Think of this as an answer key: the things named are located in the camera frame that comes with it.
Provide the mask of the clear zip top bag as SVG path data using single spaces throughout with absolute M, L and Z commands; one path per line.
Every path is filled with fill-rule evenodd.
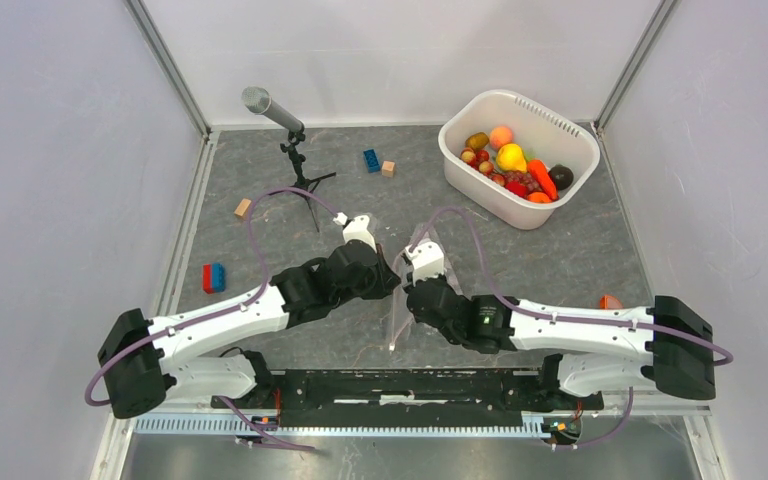
M 445 254 L 441 239 L 434 227 L 430 227 L 422 236 L 419 244 L 427 242 L 434 242 L 440 247 L 441 252 Z M 387 327 L 387 345 L 390 353 L 395 352 L 398 341 L 400 339 L 407 338 L 410 334 L 411 326 L 415 323 L 413 315 L 409 312 L 406 306 L 407 293 L 403 287 L 405 285 L 406 276 L 408 273 L 408 264 L 402 256 L 403 250 L 399 250 L 391 262 L 391 269 L 400 276 L 400 286 L 397 286 L 393 291 L 391 316 Z M 454 272 L 453 266 L 450 260 L 444 258 L 444 273 L 449 285 L 454 291 L 462 295 L 463 289 L 460 282 Z

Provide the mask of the strawberry bunch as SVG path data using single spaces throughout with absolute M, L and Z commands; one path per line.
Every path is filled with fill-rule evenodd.
M 506 179 L 490 160 L 489 153 L 483 149 L 465 147 L 459 156 L 460 160 L 478 173 L 501 187 L 506 185 Z

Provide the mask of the yellow pear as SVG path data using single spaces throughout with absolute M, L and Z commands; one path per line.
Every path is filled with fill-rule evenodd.
M 510 143 L 497 151 L 496 165 L 504 172 L 527 171 L 527 159 L 522 148 L 516 143 Z

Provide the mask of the white plastic basket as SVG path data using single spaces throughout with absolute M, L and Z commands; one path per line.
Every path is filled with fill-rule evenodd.
M 596 170 L 584 128 L 509 90 L 474 97 L 438 134 L 446 180 L 521 230 L 542 226 Z

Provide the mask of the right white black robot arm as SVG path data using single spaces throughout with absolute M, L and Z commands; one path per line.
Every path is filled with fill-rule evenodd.
M 716 397 L 712 326 L 682 300 L 649 307 L 562 308 L 511 296 L 457 293 L 444 277 L 406 288 L 408 311 L 453 345 L 482 354 L 547 350 L 540 400 L 562 408 L 575 397 L 653 387 L 672 397 Z

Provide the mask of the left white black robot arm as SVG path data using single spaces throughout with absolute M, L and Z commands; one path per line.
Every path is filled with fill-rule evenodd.
M 207 307 L 154 318 L 139 308 L 128 310 L 98 351 L 100 369 L 85 401 L 97 405 L 92 392 L 102 382 L 108 394 L 102 403 L 117 419 L 176 398 L 224 396 L 262 407 L 274 394 L 265 363 L 253 353 L 223 360 L 211 351 L 321 320 L 355 299 L 387 298 L 399 283 L 381 247 L 351 240 L 327 257 L 281 271 L 264 287 Z

